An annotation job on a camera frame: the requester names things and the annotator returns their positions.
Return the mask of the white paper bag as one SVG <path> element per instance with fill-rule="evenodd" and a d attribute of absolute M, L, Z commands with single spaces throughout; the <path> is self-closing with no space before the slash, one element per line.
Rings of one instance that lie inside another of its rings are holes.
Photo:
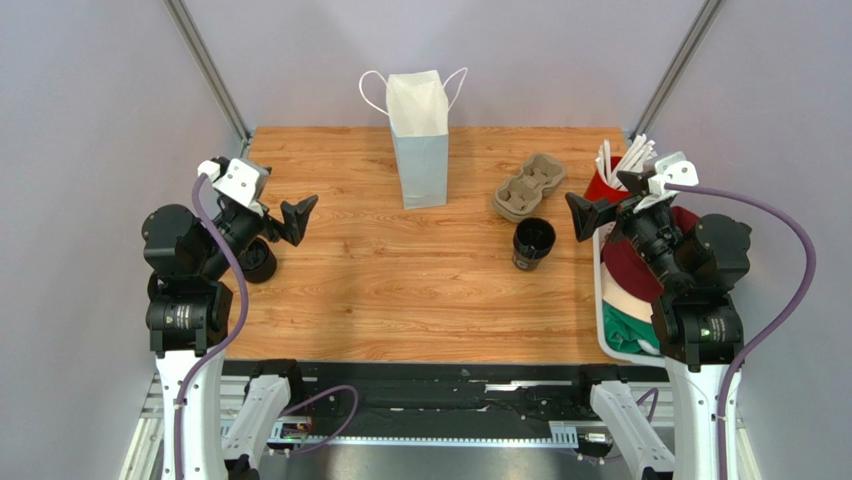
<path fill-rule="evenodd" d="M 443 79 L 436 70 L 381 75 L 367 71 L 359 79 L 359 93 L 389 122 L 395 161 L 406 210 L 443 206 L 447 203 L 449 172 L 449 114 L 461 89 L 448 95 L 454 78 L 463 84 L 466 67 Z M 376 75 L 385 87 L 385 105 L 378 106 L 364 91 L 364 81 Z"/>

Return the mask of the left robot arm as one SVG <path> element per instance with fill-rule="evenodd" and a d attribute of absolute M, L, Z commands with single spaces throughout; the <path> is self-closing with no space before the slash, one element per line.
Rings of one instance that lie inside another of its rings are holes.
<path fill-rule="evenodd" d="M 221 278 L 231 266 L 202 220 L 182 205 L 156 210 L 142 234 L 153 269 L 145 322 L 165 405 L 161 476 L 257 479 L 266 428 L 304 390 L 300 367 L 294 360 L 261 362 L 223 435 L 220 386 L 233 293 Z"/>

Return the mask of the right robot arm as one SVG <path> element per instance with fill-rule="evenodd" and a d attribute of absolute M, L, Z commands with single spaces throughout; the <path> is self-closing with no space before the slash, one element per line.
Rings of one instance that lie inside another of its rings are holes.
<path fill-rule="evenodd" d="M 614 241 L 627 241 L 662 287 L 652 304 L 652 326 L 674 400 L 676 450 L 654 451 L 659 440 L 633 404 L 622 401 L 624 381 L 591 388 L 590 406 L 624 441 L 622 455 L 637 479 L 735 479 L 735 405 L 740 373 L 734 360 L 744 347 L 743 324 L 730 292 L 750 268 L 751 229 L 720 214 L 706 215 L 687 232 L 675 222 L 671 201 L 679 188 L 698 183 L 695 172 L 620 175 L 629 197 L 591 201 L 565 198 L 578 241 L 612 224 Z"/>

